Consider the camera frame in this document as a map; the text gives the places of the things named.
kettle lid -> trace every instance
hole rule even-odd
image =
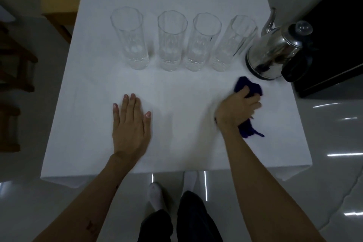
[[[306,36],[313,32],[313,27],[305,20],[297,21],[295,24],[285,24],[281,27],[284,39],[294,47],[302,48]]]

kettle spout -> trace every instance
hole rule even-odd
[[[272,30],[272,25],[273,25],[273,23],[275,21],[275,16],[276,16],[276,8],[271,7],[270,17],[267,20],[264,27],[262,28],[261,36],[264,36],[265,34],[267,34],[268,32],[270,32]]]

finger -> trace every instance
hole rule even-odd
[[[259,109],[259,108],[261,108],[262,107],[262,104],[260,103],[260,102],[256,102],[256,103],[254,103],[254,104],[252,104],[251,105],[251,108],[253,109],[253,110],[255,110],[255,109]]]
[[[136,98],[135,107],[134,107],[134,121],[141,123],[142,118],[143,118],[143,115],[141,113],[141,101],[139,98]]]
[[[144,115],[144,138],[146,140],[150,140],[151,137],[151,112],[148,111],[146,112],[146,114]]]
[[[121,105],[121,116],[120,116],[120,122],[124,123],[126,119],[126,110],[127,105],[129,104],[129,96],[125,94],[123,96],[122,105]]]
[[[248,104],[254,104],[256,102],[259,102],[261,99],[261,96],[259,94],[254,94],[252,97],[249,97],[246,99]]]
[[[245,96],[247,96],[247,94],[249,93],[249,88],[248,88],[248,86],[247,85],[245,85],[241,90],[239,90],[238,92],[237,92],[237,94],[239,94],[240,96],[242,96],[243,98],[245,97]]]
[[[118,110],[117,103],[113,104],[112,112],[113,112],[113,115],[114,115],[114,127],[113,127],[113,130],[115,131],[118,128],[118,125],[120,124],[120,113],[119,113],[119,110]]]
[[[127,105],[125,122],[134,120],[135,102],[136,102],[136,96],[134,93],[132,93],[130,96],[129,104]]]

person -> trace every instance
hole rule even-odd
[[[253,154],[238,125],[261,107],[260,96],[245,98],[244,87],[224,99],[215,112],[225,141],[238,203],[253,242],[325,241],[293,198]],[[72,203],[34,240],[96,241],[112,199],[127,173],[146,152],[150,142],[151,112],[141,112],[140,99],[125,95],[121,109],[113,105],[114,154],[105,168]],[[178,209],[179,242],[222,241],[216,225],[193,190],[195,173],[184,173],[185,192]],[[170,241],[173,232],[161,188],[152,183],[148,196],[155,212],[141,224],[138,242]]]

black pants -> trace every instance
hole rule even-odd
[[[138,242],[170,242],[172,233],[170,215],[159,210],[141,223]],[[176,235],[178,242],[223,242],[202,199],[190,191],[185,192],[180,200]]]

